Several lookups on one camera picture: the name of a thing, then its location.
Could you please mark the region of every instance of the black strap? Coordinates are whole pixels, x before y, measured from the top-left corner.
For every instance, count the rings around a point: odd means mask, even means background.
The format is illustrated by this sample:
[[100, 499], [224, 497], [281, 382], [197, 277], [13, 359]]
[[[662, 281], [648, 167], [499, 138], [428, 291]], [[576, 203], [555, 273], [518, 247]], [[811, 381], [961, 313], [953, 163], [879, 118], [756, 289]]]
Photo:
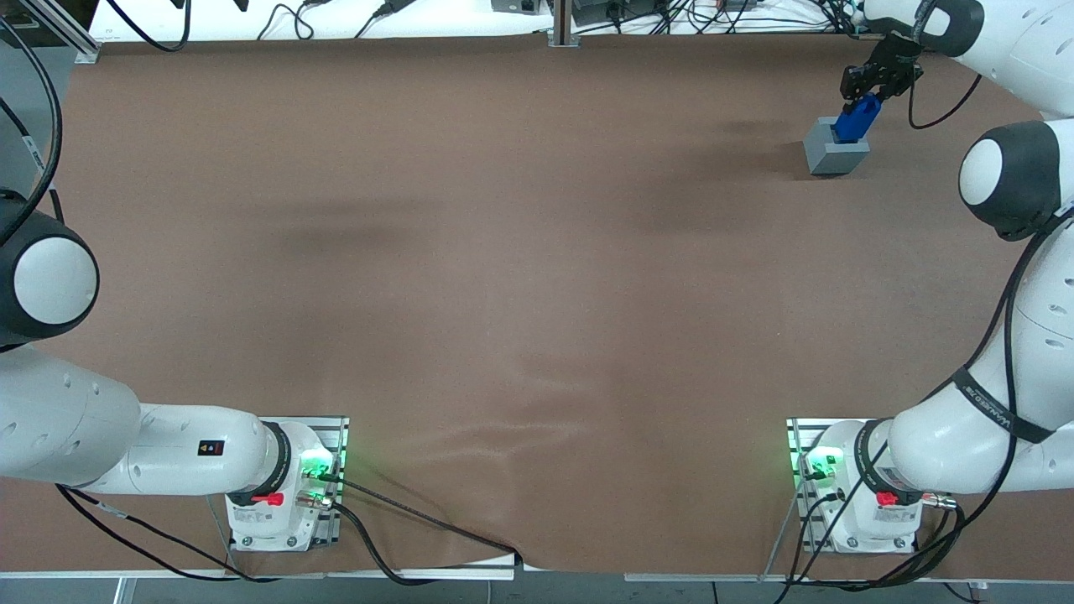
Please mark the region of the black strap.
[[257, 503], [253, 501], [255, 497], [266, 495], [279, 490], [280, 486], [284, 485], [284, 478], [287, 477], [287, 469], [291, 465], [291, 440], [287, 437], [284, 429], [274, 421], [262, 421], [261, 423], [276, 437], [276, 445], [279, 450], [279, 455], [276, 457], [276, 468], [273, 469], [272, 474], [264, 483], [261, 483], [261, 485], [255, 487], [252, 490], [228, 493], [228, 499], [235, 505], [253, 505]]
[[950, 376], [950, 380], [966, 397], [966, 400], [970, 401], [970, 404], [975, 406], [985, 417], [1022, 441], [1029, 441], [1033, 444], [1043, 443], [1045, 438], [1056, 433], [1055, 430], [1041, 428], [1011, 413], [1011, 409], [989, 394], [988, 390], [985, 390], [964, 366], [959, 368], [955, 375]]

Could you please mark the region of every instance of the gray box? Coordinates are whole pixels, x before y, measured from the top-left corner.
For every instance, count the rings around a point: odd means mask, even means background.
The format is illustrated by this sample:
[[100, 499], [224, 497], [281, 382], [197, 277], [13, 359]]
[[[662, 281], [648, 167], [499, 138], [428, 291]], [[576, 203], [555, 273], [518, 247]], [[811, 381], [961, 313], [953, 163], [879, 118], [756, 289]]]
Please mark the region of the gray box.
[[543, 0], [492, 0], [492, 10], [497, 13], [518, 13], [520, 15], [540, 14], [540, 3]]
[[850, 174], [869, 155], [869, 141], [865, 138], [856, 143], [840, 143], [836, 141], [832, 127], [834, 117], [817, 118], [810, 129], [802, 146], [806, 147], [806, 161], [809, 172], [814, 176], [842, 176]]

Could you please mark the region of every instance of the blue block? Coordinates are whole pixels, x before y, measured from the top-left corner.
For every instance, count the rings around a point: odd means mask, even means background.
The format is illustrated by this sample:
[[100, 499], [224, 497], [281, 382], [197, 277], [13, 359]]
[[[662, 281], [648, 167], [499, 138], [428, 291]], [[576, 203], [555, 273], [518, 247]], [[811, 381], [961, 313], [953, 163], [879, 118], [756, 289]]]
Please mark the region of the blue block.
[[876, 95], [869, 92], [861, 97], [850, 113], [839, 114], [836, 120], [836, 139], [840, 143], [856, 143], [866, 136], [873, 120], [880, 115], [883, 104]]

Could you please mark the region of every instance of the cable connector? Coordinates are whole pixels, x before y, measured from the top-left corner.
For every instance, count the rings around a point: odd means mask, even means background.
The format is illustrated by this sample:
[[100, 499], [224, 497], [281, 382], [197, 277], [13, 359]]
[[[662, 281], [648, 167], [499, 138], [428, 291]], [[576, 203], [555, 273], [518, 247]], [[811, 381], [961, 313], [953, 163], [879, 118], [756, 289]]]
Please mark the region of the cable connector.
[[948, 495], [942, 495], [939, 493], [923, 493], [921, 505], [954, 510], [958, 507], [958, 502], [955, 501], [955, 498]]
[[294, 504], [302, 507], [311, 507], [328, 512], [335, 505], [335, 499], [320, 493], [299, 493], [294, 498]]
[[384, 3], [380, 5], [379, 9], [373, 12], [373, 18], [382, 17], [384, 15], [391, 15], [406, 9], [415, 0], [384, 0]]

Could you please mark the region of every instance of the wire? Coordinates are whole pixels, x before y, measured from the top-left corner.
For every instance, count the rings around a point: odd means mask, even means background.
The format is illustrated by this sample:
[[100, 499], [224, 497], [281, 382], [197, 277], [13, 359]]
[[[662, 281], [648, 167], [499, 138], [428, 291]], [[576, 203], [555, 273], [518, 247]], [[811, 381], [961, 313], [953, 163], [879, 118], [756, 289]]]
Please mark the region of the wire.
[[[8, 101], [3, 100], [3, 97], [0, 97], [0, 111], [3, 111], [3, 113], [8, 115], [11, 123], [15, 125], [15, 129], [18, 130], [19, 135], [21, 135], [24, 140], [29, 139], [31, 142], [28, 144], [32, 144], [33, 136], [30, 135], [30, 131], [26, 128], [26, 125], [23, 124], [23, 120], [19, 119], [18, 114], [11, 109]], [[37, 154], [33, 155], [34, 162], [39, 161]], [[59, 193], [56, 192], [56, 189], [49, 187], [48, 197], [53, 201], [53, 214], [56, 216], [56, 219], [60, 221], [60, 224], [63, 224], [63, 207], [60, 205]]]
[[[126, 545], [130, 549], [132, 549], [132, 550], [139, 552], [139, 553], [141, 553], [142, 556], [148, 558], [149, 560], [153, 560], [154, 562], [160, 564], [164, 569], [166, 569], [166, 570], [169, 570], [169, 571], [171, 571], [171, 572], [173, 572], [173, 573], [175, 573], [175, 574], [177, 574], [179, 576], [187, 577], [187, 578], [192, 578], [192, 579], [199, 579], [199, 580], [216, 581], [216, 583], [233, 581], [233, 580], [238, 580], [238, 579], [243, 579], [243, 580], [250, 581], [250, 583], [273, 583], [273, 581], [279, 580], [279, 579], [266, 578], [266, 577], [251, 577], [251, 576], [243, 573], [238, 569], [232, 566], [231, 564], [228, 564], [223, 560], [220, 560], [219, 558], [213, 556], [212, 553], [208, 553], [208, 552], [202, 550], [202, 549], [198, 548], [197, 546], [191, 545], [190, 543], [187, 543], [187, 542], [180, 540], [179, 537], [176, 537], [174, 535], [165, 533], [164, 531], [161, 531], [160, 529], [154, 527], [153, 524], [146, 522], [145, 520], [142, 520], [141, 518], [137, 518], [135, 516], [131, 516], [130, 514], [127, 514], [127, 513], [124, 513], [124, 512], [119, 512], [118, 509], [116, 509], [116, 508], [114, 508], [114, 507], [112, 507], [112, 506], [110, 506], [107, 504], [101, 503], [100, 500], [98, 500], [96, 498], [92, 498], [92, 497], [84, 493], [83, 491], [79, 491], [78, 489], [72, 489], [70, 487], [64, 487], [63, 485], [56, 485], [56, 489], [60, 492], [61, 495], [63, 495], [63, 499], [66, 499], [67, 502], [69, 504], [71, 504], [71, 506], [74, 507], [78, 512], [78, 514], [81, 514], [84, 518], [86, 518], [87, 520], [89, 520], [90, 522], [92, 522], [95, 527], [97, 527], [98, 529], [100, 529], [101, 531], [103, 531], [110, 537], [118, 541], [119, 543]], [[222, 569], [226, 569], [228, 571], [231, 571], [236, 576], [234, 576], [234, 577], [207, 577], [207, 576], [204, 576], [204, 575], [194, 575], [192, 573], [187, 573], [186, 571], [180, 571], [180, 570], [176, 569], [175, 566], [169, 564], [168, 562], [164, 562], [163, 560], [161, 560], [157, 556], [154, 556], [153, 553], [146, 551], [145, 549], [139, 547], [137, 545], [134, 545], [133, 543], [131, 543], [130, 541], [128, 541], [122, 535], [120, 535], [120, 534], [116, 533], [115, 531], [113, 531], [111, 528], [108, 528], [106, 524], [104, 524], [104, 522], [102, 522], [101, 520], [99, 520], [98, 518], [96, 518], [92, 514], [89, 513], [89, 510], [87, 510], [85, 507], [83, 507], [83, 505], [81, 503], [78, 503], [74, 498], [71, 497], [72, 494], [74, 497], [76, 497], [76, 498], [78, 498], [78, 499], [81, 499], [81, 500], [89, 503], [90, 505], [97, 506], [97, 507], [99, 507], [99, 508], [101, 508], [101, 509], [103, 509], [103, 510], [105, 510], [105, 512], [107, 512], [107, 513], [110, 513], [110, 514], [112, 514], [114, 516], [122, 518], [124, 520], [128, 520], [130, 522], [133, 522], [133, 523], [137, 524], [139, 527], [142, 527], [143, 529], [146, 529], [147, 531], [151, 532], [153, 534], [155, 534], [157, 536], [163, 537], [163, 538], [165, 538], [165, 540], [168, 540], [168, 541], [170, 541], [170, 542], [172, 542], [172, 543], [174, 543], [176, 545], [185, 547], [186, 549], [189, 549], [190, 551], [193, 551], [198, 556], [201, 556], [202, 558], [212, 561], [213, 563], [217, 564], [218, 566], [220, 566]]]
[[954, 595], [955, 598], [958, 598], [959, 600], [961, 600], [962, 602], [966, 602], [967, 604], [981, 604], [979, 600], [974, 600], [973, 598], [967, 598], [967, 596], [962, 595], [961, 593], [955, 591], [955, 588], [950, 587], [950, 584], [942, 583], [940, 585], [942, 585], [944, 587], [944, 589], [946, 589], [947, 591], [949, 591], [952, 595]]
[[344, 486], [347, 486], [347, 487], [350, 487], [352, 489], [355, 489], [359, 492], [365, 493], [365, 494], [367, 494], [367, 495], [369, 495], [369, 497], [372, 497], [374, 499], [380, 500], [381, 502], [387, 503], [388, 505], [391, 505], [392, 507], [395, 507], [397, 509], [402, 509], [403, 512], [406, 512], [407, 514], [410, 514], [411, 516], [417, 516], [418, 518], [421, 518], [422, 520], [429, 522], [430, 524], [434, 524], [436, 527], [439, 527], [440, 529], [444, 529], [445, 531], [451, 531], [452, 533], [455, 533], [456, 535], [464, 536], [464, 537], [466, 537], [466, 538], [468, 538], [470, 541], [475, 541], [477, 543], [480, 543], [482, 545], [487, 545], [487, 546], [495, 548], [495, 549], [499, 549], [500, 551], [506, 551], [508, 553], [519, 555], [519, 551], [517, 549], [514, 549], [513, 547], [509, 546], [509, 545], [505, 545], [505, 544], [502, 544], [499, 542], [495, 542], [495, 541], [492, 541], [490, 538], [482, 537], [481, 535], [476, 534], [476, 533], [471, 533], [470, 531], [467, 531], [466, 529], [462, 529], [462, 528], [456, 527], [456, 526], [454, 526], [454, 524], [452, 524], [450, 522], [445, 522], [444, 520], [440, 520], [439, 518], [435, 518], [433, 516], [430, 516], [429, 514], [425, 514], [424, 512], [420, 512], [418, 509], [415, 509], [415, 508], [410, 507], [409, 505], [406, 505], [405, 503], [400, 503], [400, 502], [393, 500], [390, 497], [382, 495], [382, 494], [378, 493], [377, 491], [374, 491], [373, 489], [369, 489], [367, 487], [363, 487], [362, 485], [359, 485], [358, 483], [351, 483], [350, 480], [346, 480], [346, 479], [344, 479], [344, 478], [342, 478], [339, 476], [336, 476], [334, 474], [321, 474], [320, 476], [318, 476], [318, 478], [321, 479], [321, 480], [324, 480], [325, 483], [339, 483], [339, 484], [342, 484]]
[[53, 200], [53, 215], [59, 224], [63, 222], [63, 206], [60, 205], [60, 193], [56, 192], [56, 189], [48, 189], [48, 198]]
[[166, 569], [166, 570], [175, 573], [176, 575], [179, 575], [180, 577], [186, 577], [188, 579], [198, 579], [198, 580], [213, 581], [213, 583], [223, 583], [223, 581], [237, 580], [235, 577], [206, 577], [206, 576], [203, 576], [203, 575], [195, 575], [193, 573], [188, 573], [186, 571], [180, 571], [180, 570], [176, 569], [175, 566], [172, 566], [168, 562], [164, 562], [160, 558], [154, 556], [153, 553], [149, 553], [145, 549], [143, 549], [143, 548], [134, 545], [133, 543], [131, 543], [130, 541], [128, 541], [126, 537], [124, 537], [119, 533], [117, 533], [117, 532], [113, 531], [112, 529], [110, 529], [107, 526], [104, 524], [104, 522], [101, 522], [96, 517], [93, 517], [93, 515], [90, 514], [89, 510], [87, 510], [85, 507], [83, 507], [81, 503], [78, 503], [77, 501], [75, 501], [75, 499], [73, 497], [71, 497], [71, 493], [68, 492], [67, 487], [63, 487], [62, 485], [56, 485], [56, 489], [60, 492], [61, 495], [63, 495], [63, 499], [66, 499], [67, 502], [69, 504], [71, 504], [71, 507], [75, 508], [75, 510], [78, 514], [81, 514], [85, 519], [89, 520], [95, 527], [97, 527], [102, 532], [104, 532], [104, 534], [106, 534], [110, 537], [116, 540], [117, 542], [126, 545], [130, 549], [132, 549], [132, 550], [139, 552], [139, 553], [141, 553], [142, 556], [148, 558], [149, 560], [153, 560], [157, 564], [160, 564], [161, 566], [163, 566], [164, 569]]
[[[297, 11], [292, 10], [287, 4], [276, 4], [275, 6], [272, 8], [272, 13], [268, 14], [268, 21], [265, 23], [265, 26], [263, 28], [261, 28], [261, 32], [258, 33], [257, 40], [261, 40], [262, 38], [264, 38], [264, 34], [268, 31], [268, 28], [272, 27], [273, 19], [276, 18], [276, 11], [278, 11], [280, 9], [284, 9], [288, 13], [291, 13], [291, 16], [294, 17], [293, 20], [294, 20], [294, 37], [295, 38], [297, 38], [299, 40], [310, 40], [310, 39], [313, 39], [314, 33], [315, 33], [313, 26], [310, 26], [308, 23], [306, 23], [302, 18], [302, 10], [308, 8], [311, 3], [313, 2], [309, 2], [309, 0], [306, 0], [305, 2], [303, 2], [302, 4], [299, 5], [299, 10]], [[299, 31], [299, 25], [300, 24], [304, 25], [306, 27], [306, 29], [309, 30], [309, 34], [308, 35], [302, 35], [302, 32]]]
[[45, 197], [45, 191], [52, 185], [53, 178], [56, 177], [56, 168], [59, 166], [60, 161], [60, 148], [63, 145], [63, 114], [60, 111], [60, 99], [59, 95], [56, 92], [56, 86], [53, 84], [52, 77], [48, 76], [48, 71], [45, 66], [41, 63], [41, 59], [38, 57], [37, 53], [33, 52], [30, 46], [27, 45], [23, 37], [18, 34], [15, 30], [4, 19], [0, 16], [0, 27], [8, 30], [12, 38], [15, 39], [15, 43], [18, 45], [26, 58], [30, 60], [30, 64], [33, 66], [33, 70], [38, 72], [38, 77], [41, 80], [42, 86], [45, 88], [45, 96], [48, 98], [48, 109], [52, 115], [52, 139], [48, 146], [48, 161], [45, 162], [45, 169], [42, 171], [37, 185], [27, 196], [27, 203], [24, 204], [21, 212], [18, 213], [15, 218], [4, 226], [2, 232], [0, 232], [0, 247], [2, 247], [8, 240], [11, 239], [15, 231], [21, 227], [26, 220], [33, 214], [37, 210], [38, 204]]
[[365, 33], [365, 30], [369, 29], [369, 26], [373, 25], [373, 21], [377, 20], [377, 17], [379, 17], [379, 16], [380, 15], [378, 15], [376, 13], [374, 13], [373, 15], [371, 15], [369, 19], [366, 20], [365, 25], [362, 26], [362, 29], [358, 30], [358, 33], [354, 34], [354, 39], [357, 40], [357, 39], [361, 38], [362, 34]]
[[739, 19], [745, 14], [745, 8], [750, 4], [749, 0], [742, 0], [742, 5], [739, 6], [739, 13], [735, 16], [735, 20], [731, 21], [731, 26], [727, 29], [727, 33], [735, 33], [735, 26], [738, 25]]
[[373, 558], [373, 562], [376, 563], [377, 567], [380, 569], [380, 572], [391, 579], [392, 583], [404, 587], [416, 587], [436, 583], [436, 579], [408, 579], [395, 574], [395, 571], [392, 571], [391, 567], [388, 566], [388, 563], [384, 562], [384, 559], [380, 557], [380, 552], [377, 551], [377, 546], [373, 544], [373, 537], [369, 536], [369, 531], [367, 531], [365, 529], [365, 524], [359, 520], [358, 515], [342, 503], [332, 504], [332, 508], [338, 510], [339, 514], [343, 514], [345, 518], [350, 520], [351, 524], [354, 524], [354, 528], [358, 529], [358, 534], [362, 537], [362, 543], [365, 544], [365, 549], [369, 551], [369, 556]]
[[117, 15], [119, 15], [119, 18], [124, 19], [124, 23], [126, 23], [128, 27], [134, 30], [134, 33], [136, 33], [139, 38], [146, 41], [154, 48], [157, 48], [158, 51], [163, 51], [164, 53], [178, 53], [184, 47], [186, 47], [187, 41], [190, 39], [191, 1], [192, 0], [186, 0], [186, 6], [184, 8], [183, 12], [183, 35], [179, 38], [179, 41], [175, 44], [175, 46], [164, 46], [160, 42], [157, 42], [153, 38], [149, 38], [149, 34], [143, 31], [142, 28], [139, 27], [137, 24], [135, 24], [134, 20], [131, 19], [130, 16], [128, 16], [127, 13], [125, 13], [124, 10], [119, 8], [119, 4], [116, 4], [116, 0], [105, 0], [105, 2], [107, 2], [108, 5], [112, 6], [112, 10], [115, 11]]
[[[884, 455], [884, 451], [886, 450], [887, 450], [887, 441], [884, 441], [884, 444], [881, 445], [880, 449], [876, 450], [876, 455], [873, 456], [872, 461], [869, 462], [869, 466], [872, 468], [873, 465], [876, 465], [876, 462], [880, 461], [880, 456]], [[836, 512], [836, 515], [831, 517], [831, 522], [828, 524], [828, 530], [826, 530], [824, 532], [824, 536], [821, 537], [822, 544], [828, 543], [828, 538], [831, 536], [831, 532], [836, 529], [836, 523], [838, 523], [839, 519], [843, 517], [843, 513], [846, 512], [847, 506], [854, 499], [854, 493], [856, 493], [858, 489], [861, 488], [861, 485], [865, 484], [865, 479], [866, 477], [863, 474], [858, 476], [858, 480], [854, 484], [854, 487], [851, 488], [851, 492], [846, 494], [846, 499], [843, 500], [843, 505], [840, 505], [839, 509]], [[795, 580], [795, 583], [801, 583], [801, 580], [806, 577], [806, 575], [809, 574], [809, 570], [813, 567], [813, 563], [816, 562], [816, 558], [817, 556], [821, 555], [822, 549], [823, 548], [819, 547], [813, 549], [813, 555], [810, 556], [809, 561], [806, 562], [806, 567], [802, 569], [801, 576], [799, 576], [798, 579]]]
[[[972, 364], [972, 362], [975, 361], [976, 358], [982, 354], [984, 348], [987, 346], [988, 342], [991, 341], [992, 334], [995, 333], [995, 329], [999, 322], [999, 318], [1002, 313], [1003, 327], [1004, 327], [1003, 354], [1004, 354], [1004, 363], [1006, 370], [1006, 387], [1007, 387], [1007, 401], [1008, 401], [1007, 407], [1011, 409], [1011, 413], [1014, 414], [1015, 416], [1017, 416], [1018, 413], [1017, 412], [1018, 403], [1017, 403], [1017, 390], [1014, 383], [1014, 356], [1012, 354], [1012, 347], [1013, 347], [1012, 320], [1014, 316], [1014, 302], [1017, 296], [1018, 286], [1021, 283], [1022, 276], [1026, 273], [1026, 269], [1028, 268], [1030, 261], [1032, 260], [1036, 251], [1048, 239], [1048, 236], [1051, 234], [1055, 228], [1064, 220], [1069, 219], [1072, 215], [1074, 215], [1074, 211], [1068, 212], [1060, 219], [1053, 221], [1049, 228], [1040, 230], [1037, 233], [1033, 235], [1030, 242], [1022, 249], [1022, 253], [1019, 256], [1014, 270], [1011, 272], [1011, 275], [1007, 278], [1007, 283], [1003, 288], [1003, 293], [1000, 297], [1000, 302], [997, 306], [997, 311], [992, 314], [992, 317], [989, 321], [988, 330], [985, 333], [984, 337], [982, 339], [981, 343], [977, 345], [973, 355], [971, 356], [971, 360], [966, 365], [969, 366], [970, 364]], [[1017, 441], [1018, 441], [1017, 436], [1015, 436], [1012, 433], [1007, 441], [1007, 451], [1005, 459], [1003, 461], [1003, 465], [1000, 468], [997, 478], [992, 484], [991, 488], [989, 489], [988, 493], [985, 495], [984, 500], [982, 500], [981, 504], [973, 510], [973, 513], [970, 514], [969, 517], [964, 515], [961, 507], [956, 507], [955, 514], [957, 518], [955, 526], [950, 530], [950, 532], [948, 532], [946, 535], [944, 535], [941, 538], [932, 541], [931, 543], [923, 547], [920, 550], [918, 550], [914, 556], [911, 556], [910, 558], [904, 560], [901, 564], [897, 565], [895, 569], [892, 569], [890, 572], [888, 572], [886, 575], [882, 576], [879, 579], [868, 580], [868, 581], [810, 581], [810, 585], [816, 585], [819, 587], [839, 587], [847, 591], [865, 591], [867, 589], [904, 585], [906, 583], [916, 580], [917, 578], [924, 577], [929, 573], [931, 573], [943, 561], [943, 559], [947, 556], [947, 553], [949, 553], [950, 550], [954, 548], [955, 543], [958, 541], [962, 531], [966, 530], [967, 527], [972, 524], [977, 518], [979, 518], [981, 515], [984, 514], [985, 509], [987, 509], [988, 506], [991, 504], [991, 502], [995, 500], [996, 495], [999, 494], [999, 491], [1002, 488], [1003, 483], [1011, 471], [1011, 465], [1014, 463]], [[937, 533], [939, 533], [939, 531], [942, 530], [943, 524], [945, 523], [946, 523], [946, 517], [944, 519], [944, 522], [938, 529]], [[931, 559], [929, 559], [928, 562], [924, 562], [925, 557], [929, 556], [933, 551], [934, 553], [932, 553]], [[802, 572], [801, 577], [796, 583], [801, 583], [804, 579], [806, 574], [808, 572], [808, 567], [809, 565], [807, 565], [807, 570]]]
[[959, 101], [957, 103], [955, 103], [955, 106], [952, 107], [950, 111], [948, 111], [947, 113], [941, 115], [939, 118], [933, 119], [932, 121], [929, 121], [928, 124], [921, 124], [921, 125], [918, 125], [918, 124], [914, 123], [914, 89], [916, 88], [916, 86], [914, 85], [914, 83], [916, 82], [916, 78], [911, 80], [910, 81], [910, 104], [909, 104], [909, 106], [906, 109], [906, 119], [910, 121], [910, 127], [913, 128], [914, 130], [926, 130], [928, 128], [932, 128], [933, 126], [939, 126], [940, 124], [943, 124], [944, 121], [946, 121], [948, 117], [955, 115], [956, 113], [958, 113], [958, 110], [962, 109], [962, 105], [966, 104], [966, 101], [970, 100], [970, 97], [972, 97], [973, 92], [976, 91], [977, 85], [981, 84], [981, 81], [983, 80], [983, 77], [984, 76], [982, 76], [978, 73], [977, 76], [973, 78], [973, 84], [970, 84], [970, 89], [966, 91], [966, 95], [962, 95], [962, 98], [959, 99]]
[[8, 114], [8, 119], [11, 119], [11, 123], [15, 125], [15, 128], [18, 130], [18, 134], [20, 136], [30, 135], [30, 131], [26, 129], [26, 125], [18, 118], [18, 114], [11, 109], [8, 101], [3, 100], [3, 97], [0, 97], [0, 110]]

